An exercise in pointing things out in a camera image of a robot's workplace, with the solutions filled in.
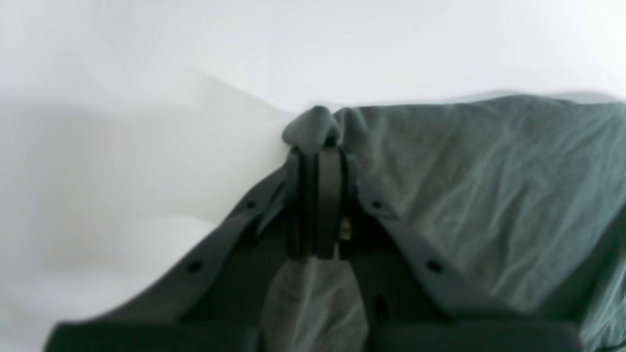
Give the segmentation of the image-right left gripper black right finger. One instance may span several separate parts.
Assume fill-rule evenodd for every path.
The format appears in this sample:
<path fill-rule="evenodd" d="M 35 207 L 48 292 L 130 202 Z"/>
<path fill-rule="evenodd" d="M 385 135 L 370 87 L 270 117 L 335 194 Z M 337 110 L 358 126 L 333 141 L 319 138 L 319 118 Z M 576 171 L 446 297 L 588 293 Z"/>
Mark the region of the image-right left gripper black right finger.
<path fill-rule="evenodd" d="M 520 313 L 465 280 L 337 147 L 317 157 L 316 254 L 347 261 L 366 352 L 580 352 L 577 329 Z"/>

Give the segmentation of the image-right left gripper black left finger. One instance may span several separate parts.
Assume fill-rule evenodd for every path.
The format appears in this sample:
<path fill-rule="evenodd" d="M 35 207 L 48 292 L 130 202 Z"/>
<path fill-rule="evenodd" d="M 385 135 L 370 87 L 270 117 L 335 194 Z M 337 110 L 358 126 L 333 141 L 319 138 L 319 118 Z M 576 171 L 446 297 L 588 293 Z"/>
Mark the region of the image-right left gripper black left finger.
<path fill-rule="evenodd" d="M 313 154 L 293 148 L 217 229 L 149 288 L 96 318 L 58 324 L 47 352 L 266 352 L 269 287 L 308 253 L 300 226 Z"/>

